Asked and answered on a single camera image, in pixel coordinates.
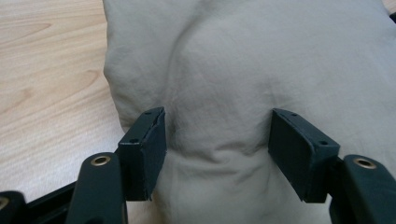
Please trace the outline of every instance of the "light wood tabletop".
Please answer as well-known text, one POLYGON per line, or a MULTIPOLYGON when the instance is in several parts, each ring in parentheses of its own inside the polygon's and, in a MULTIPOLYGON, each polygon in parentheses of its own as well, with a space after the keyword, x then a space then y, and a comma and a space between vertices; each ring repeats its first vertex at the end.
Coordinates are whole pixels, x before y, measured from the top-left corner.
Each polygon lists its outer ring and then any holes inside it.
MULTIPOLYGON (((384 0, 396 11, 396 0, 384 0)), ((0 2, 0 191, 28 202, 123 137, 103 66, 101 0, 0 2)))

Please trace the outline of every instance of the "bolt hole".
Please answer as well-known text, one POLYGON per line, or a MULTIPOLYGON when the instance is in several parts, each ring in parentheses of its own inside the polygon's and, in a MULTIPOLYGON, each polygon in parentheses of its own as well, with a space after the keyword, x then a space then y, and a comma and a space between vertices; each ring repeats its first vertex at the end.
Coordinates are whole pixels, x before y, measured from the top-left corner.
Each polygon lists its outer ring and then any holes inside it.
POLYGON ((139 139, 133 138, 129 140, 130 143, 139 143, 139 139))
POLYGON ((8 203, 9 203, 9 199, 8 198, 0 197, 0 210, 5 208, 8 203))
POLYGON ((358 164, 360 167, 366 168, 366 169, 375 169, 376 165, 372 163, 371 161, 367 161, 364 158, 357 158, 353 160, 356 164, 358 164))
POLYGON ((100 156, 100 157, 96 157, 93 160, 91 160, 91 165, 94 166, 101 166, 101 165, 105 165, 106 163, 108 163, 111 159, 108 156, 100 156))
POLYGON ((86 221, 85 224, 103 224, 103 220, 101 217, 94 217, 86 221))

